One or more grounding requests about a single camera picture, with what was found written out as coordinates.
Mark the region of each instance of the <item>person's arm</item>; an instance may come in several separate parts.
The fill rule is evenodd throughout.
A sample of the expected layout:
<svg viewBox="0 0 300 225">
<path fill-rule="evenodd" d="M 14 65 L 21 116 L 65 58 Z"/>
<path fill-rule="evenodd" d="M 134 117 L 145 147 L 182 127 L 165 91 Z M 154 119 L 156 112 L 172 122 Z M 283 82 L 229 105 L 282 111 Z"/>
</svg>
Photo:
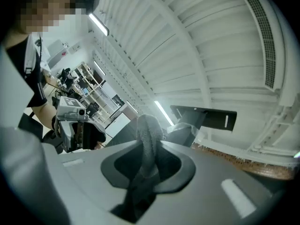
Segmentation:
<svg viewBox="0 0 300 225">
<path fill-rule="evenodd" d="M 46 102 L 39 107 L 32 107 L 32 110 L 45 127 L 53 130 L 52 118 L 56 115 L 55 107 Z"/>
</svg>

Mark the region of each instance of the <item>shelving unit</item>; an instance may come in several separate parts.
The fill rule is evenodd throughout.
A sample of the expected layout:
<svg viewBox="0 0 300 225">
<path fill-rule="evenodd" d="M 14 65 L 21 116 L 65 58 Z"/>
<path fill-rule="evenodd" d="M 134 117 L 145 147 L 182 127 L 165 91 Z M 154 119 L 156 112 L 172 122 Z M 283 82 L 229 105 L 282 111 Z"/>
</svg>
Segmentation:
<svg viewBox="0 0 300 225">
<path fill-rule="evenodd" d="M 108 95 L 102 90 L 102 81 L 100 84 L 93 77 L 90 68 L 85 63 L 81 63 L 74 69 L 74 72 L 78 75 L 79 79 L 82 78 L 88 85 L 88 93 L 85 94 L 84 91 L 78 86 L 75 86 L 76 90 L 82 95 L 81 103 L 88 107 L 90 103 L 97 103 L 99 106 L 99 111 L 94 115 L 93 119 L 100 124 L 106 123 L 110 116 L 117 111 L 120 106 L 118 106 Z"/>
</svg>

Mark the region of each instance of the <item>whiteboard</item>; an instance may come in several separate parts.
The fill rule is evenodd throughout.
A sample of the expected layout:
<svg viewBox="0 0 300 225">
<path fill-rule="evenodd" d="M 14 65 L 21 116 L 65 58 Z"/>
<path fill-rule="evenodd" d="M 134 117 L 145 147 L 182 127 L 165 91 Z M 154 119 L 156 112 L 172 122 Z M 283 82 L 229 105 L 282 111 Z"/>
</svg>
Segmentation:
<svg viewBox="0 0 300 225">
<path fill-rule="evenodd" d="M 128 123 L 130 119 L 126 117 L 124 113 L 121 113 L 119 117 L 115 119 L 107 128 L 106 134 L 110 137 L 115 137 Z"/>
</svg>

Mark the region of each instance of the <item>brick wall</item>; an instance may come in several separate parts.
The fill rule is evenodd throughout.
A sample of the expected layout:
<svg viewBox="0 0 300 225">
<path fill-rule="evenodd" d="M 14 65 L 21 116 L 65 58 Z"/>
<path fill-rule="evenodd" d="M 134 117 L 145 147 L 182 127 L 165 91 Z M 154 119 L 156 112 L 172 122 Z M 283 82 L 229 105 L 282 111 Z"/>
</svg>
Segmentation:
<svg viewBox="0 0 300 225">
<path fill-rule="evenodd" d="M 218 156 L 220 158 L 223 158 L 231 162 L 234 166 L 236 166 L 239 169 L 242 169 L 247 172 L 255 173 L 264 177 L 281 179 L 281 180 L 292 180 L 295 176 L 295 170 L 293 170 L 292 168 L 287 168 L 287 167 L 277 166 L 277 165 L 266 165 L 263 163 L 253 162 L 247 159 L 242 160 L 236 158 L 235 156 L 214 149 L 203 147 L 197 143 L 193 143 L 191 148 L 197 151 Z"/>
</svg>

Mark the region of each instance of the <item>black shirt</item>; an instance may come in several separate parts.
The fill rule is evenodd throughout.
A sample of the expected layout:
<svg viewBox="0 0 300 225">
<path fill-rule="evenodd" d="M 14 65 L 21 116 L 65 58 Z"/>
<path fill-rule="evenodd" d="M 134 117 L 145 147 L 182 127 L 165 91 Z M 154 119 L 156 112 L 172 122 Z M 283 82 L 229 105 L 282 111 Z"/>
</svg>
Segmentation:
<svg viewBox="0 0 300 225">
<path fill-rule="evenodd" d="M 16 69 L 20 75 L 25 79 L 24 63 L 25 63 L 25 52 L 27 46 L 27 39 L 23 42 L 9 48 L 7 53 L 15 65 Z M 29 102 L 27 107 L 39 107 L 47 102 L 47 99 L 43 92 L 43 87 L 41 84 L 41 67 L 40 67 L 40 57 L 36 52 L 36 64 L 29 76 L 25 79 L 26 83 L 34 92 L 34 96 Z"/>
</svg>

